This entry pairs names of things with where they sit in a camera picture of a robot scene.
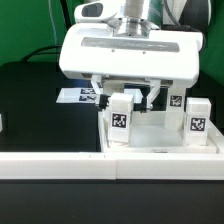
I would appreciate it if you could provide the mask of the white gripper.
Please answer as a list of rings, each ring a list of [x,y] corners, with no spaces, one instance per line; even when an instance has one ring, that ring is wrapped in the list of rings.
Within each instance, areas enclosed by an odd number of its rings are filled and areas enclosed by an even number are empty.
[[[206,0],[96,0],[74,18],[59,66],[70,79],[91,78],[101,110],[109,106],[101,79],[146,83],[141,113],[161,110],[161,82],[189,88],[198,79]]]

